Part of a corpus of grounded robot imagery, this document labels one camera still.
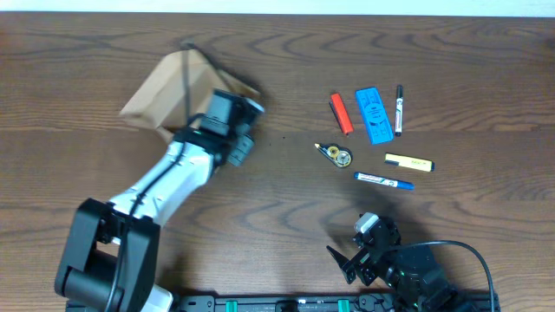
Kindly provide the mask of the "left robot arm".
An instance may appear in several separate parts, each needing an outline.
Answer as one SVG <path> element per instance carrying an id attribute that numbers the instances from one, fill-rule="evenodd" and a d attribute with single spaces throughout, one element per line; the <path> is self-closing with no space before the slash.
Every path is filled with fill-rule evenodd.
<path id="1" fill-rule="evenodd" d="M 224 164 L 240 166 L 254 145 L 250 131 L 264 108 L 215 90 L 174 136 L 161 160 L 107 202 L 77 208 L 55 292 L 68 311 L 174 311 L 176 295 L 156 285 L 160 232 L 186 199 Z"/>

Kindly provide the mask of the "correction tape dispenser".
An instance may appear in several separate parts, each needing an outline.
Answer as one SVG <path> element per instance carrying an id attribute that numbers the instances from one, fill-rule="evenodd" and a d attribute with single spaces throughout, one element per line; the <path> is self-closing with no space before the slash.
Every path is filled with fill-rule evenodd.
<path id="1" fill-rule="evenodd" d="M 334 166 L 345 168 L 351 165 L 353 155 L 350 150 L 337 144 L 315 143 L 315 148 Z"/>

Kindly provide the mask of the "cardboard box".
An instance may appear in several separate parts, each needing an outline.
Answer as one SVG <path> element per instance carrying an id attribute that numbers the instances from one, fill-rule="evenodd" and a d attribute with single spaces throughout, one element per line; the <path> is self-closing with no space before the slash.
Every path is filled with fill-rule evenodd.
<path id="1" fill-rule="evenodd" d="M 215 89 L 261 100 L 255 88 L 200 50 L 189 49 L 164 56 L 119 116 L 129 126 L 153 130 L 170 142 L 188 116 L 206 112 Z"/>

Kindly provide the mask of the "blue plastic case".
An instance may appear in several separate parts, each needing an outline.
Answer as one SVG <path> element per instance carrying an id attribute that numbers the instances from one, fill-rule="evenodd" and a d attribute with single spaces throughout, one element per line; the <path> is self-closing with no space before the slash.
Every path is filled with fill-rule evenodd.
<path id="1" fill-rule="evenodd" d="M 393 140 L 394 134 L 378 89 L 356 90 L 355 97 L 370 142 L 377 145 Z"/>

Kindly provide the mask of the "yellow highlighter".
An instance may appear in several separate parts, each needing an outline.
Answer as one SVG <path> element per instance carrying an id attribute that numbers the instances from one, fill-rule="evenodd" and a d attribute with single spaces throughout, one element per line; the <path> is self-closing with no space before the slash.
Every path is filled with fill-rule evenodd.
<path id="1" fill-rule="evenodd" d="M 384 163 L 392 166 L 400 166 L 424 172 L 434 171 L 434 162 L 432 160 L 419 159 L 393 153 L 385 154 Z"/>

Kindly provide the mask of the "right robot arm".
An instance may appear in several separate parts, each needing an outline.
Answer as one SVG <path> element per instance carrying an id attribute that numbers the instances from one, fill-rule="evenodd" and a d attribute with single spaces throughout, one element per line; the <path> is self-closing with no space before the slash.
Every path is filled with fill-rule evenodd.
<path id="1" fill-rule="evenodd" d="M 392 218 L 365 213 L 355 223 L 352 241 L 359 251 L 351 258 L 326 249 L 348 284 L 365 286 L 380 279 L 394 292 L 393 305 L 401 311 L 476 311 L 478 307 L 446 278 L 427 246 L 408 247 Z"/>

